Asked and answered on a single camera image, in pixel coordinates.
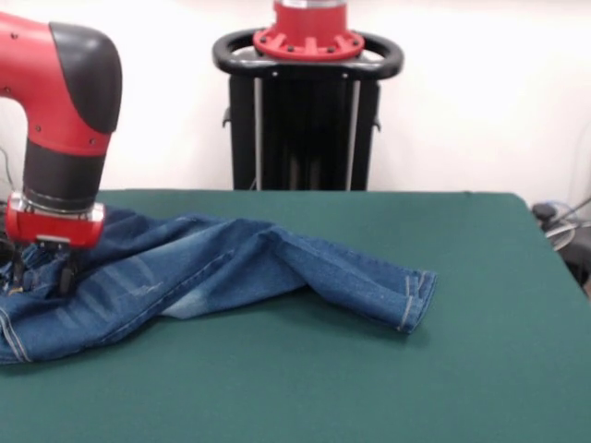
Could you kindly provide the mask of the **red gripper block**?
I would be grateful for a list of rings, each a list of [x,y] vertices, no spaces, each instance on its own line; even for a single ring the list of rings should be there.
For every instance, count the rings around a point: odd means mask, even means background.
[[[43,211],[31,211],[26,206],[10,202],[6,209],[6,233],[16,242],[12,255],[12,284],[22,286],[25,264],[23,245],[56,243],[71,248],[92,248],[99,242],[105,221],[105,206],[95,204],[89,212],[58,215]],[[70,249],[61,269],[59,294],[68,295],[78,272],[78,252]]]

